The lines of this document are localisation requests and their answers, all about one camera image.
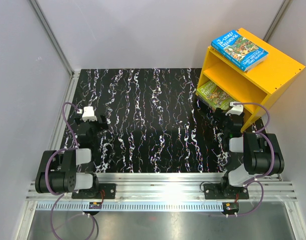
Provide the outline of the blue 26-storey treehouse book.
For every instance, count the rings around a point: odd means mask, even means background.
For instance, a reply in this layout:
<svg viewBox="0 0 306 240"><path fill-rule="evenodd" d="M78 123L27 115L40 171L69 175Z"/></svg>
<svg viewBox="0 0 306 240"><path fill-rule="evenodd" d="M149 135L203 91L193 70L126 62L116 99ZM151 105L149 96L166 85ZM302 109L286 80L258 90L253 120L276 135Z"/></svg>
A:
<svg viewBox="0 0 306 240"><path fill-rule="evenodd" d="M243 37L237 31L228 33L214 39L211 46L221 49L246 66L247 71L266 60L268 52L251 40Z"/></svg>

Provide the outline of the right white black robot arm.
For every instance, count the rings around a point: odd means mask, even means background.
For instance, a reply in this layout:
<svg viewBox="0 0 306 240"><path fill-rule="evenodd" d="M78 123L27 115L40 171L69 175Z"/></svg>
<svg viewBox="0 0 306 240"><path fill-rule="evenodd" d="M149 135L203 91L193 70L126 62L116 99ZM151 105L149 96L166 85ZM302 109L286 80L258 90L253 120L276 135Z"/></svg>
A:
<svg viewBox="0 0 306 240"><path fill-rule="evenodd" d="M243 154L243 163L228 171L210 190L216 198L248 199L247 187L260 178L280 174L284 169L283 156L277 137L271 133L242 133L244 113L234 109L217 108L214 116L224 133L224 147L230 152Z"/></svg>

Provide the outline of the green 65-storey treehouse book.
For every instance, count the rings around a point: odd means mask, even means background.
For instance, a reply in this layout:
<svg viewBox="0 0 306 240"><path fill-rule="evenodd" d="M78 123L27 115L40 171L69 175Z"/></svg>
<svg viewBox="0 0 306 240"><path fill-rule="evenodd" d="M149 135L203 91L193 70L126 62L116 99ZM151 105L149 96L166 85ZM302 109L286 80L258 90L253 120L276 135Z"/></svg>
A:
<svg viewBox="0 0 306 240"><path fill-rule="evenodd" d="M197 93L200 100L213 110L220 108L226 111L230 108L229 104L235 101L235 99L210 80L199 87Z"/></svg>

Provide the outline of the blue back-cover book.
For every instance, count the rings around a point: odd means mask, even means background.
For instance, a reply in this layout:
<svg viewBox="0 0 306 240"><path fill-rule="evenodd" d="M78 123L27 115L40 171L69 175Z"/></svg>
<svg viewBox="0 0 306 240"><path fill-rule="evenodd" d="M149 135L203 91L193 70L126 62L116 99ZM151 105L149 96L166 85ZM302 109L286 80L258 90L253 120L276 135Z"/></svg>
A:
<svg viewBox="0 0 306 240"><path fill-rule="evenodd" d="M240 62L238 62L236 59L234 59L233 57L231 57L228 53L226 53L225 51L221 50L221 49L216 49L215 47L212 47L212 49L214 51L216 51L217 53L223 55L227 60L229 60L231 63L233 63L236 67L238 67L241 71L246 72L246 66L242 65Z"/></svg>

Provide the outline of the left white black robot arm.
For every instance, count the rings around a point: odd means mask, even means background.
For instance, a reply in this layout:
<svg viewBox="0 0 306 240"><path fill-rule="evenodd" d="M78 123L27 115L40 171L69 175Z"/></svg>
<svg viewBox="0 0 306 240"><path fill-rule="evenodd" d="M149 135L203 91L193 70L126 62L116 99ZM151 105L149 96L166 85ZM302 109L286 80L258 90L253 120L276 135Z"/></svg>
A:
<svg viewBox="0 0 306 240"><path fill-rule="evenodd" d="M94 161L99 155L98 133L108 129L107 119L104 115L95 121L78 117L75 122L79 147L43 152L35 179L36 192L72 193L76 199L93 199L100 194Z"/></svg>

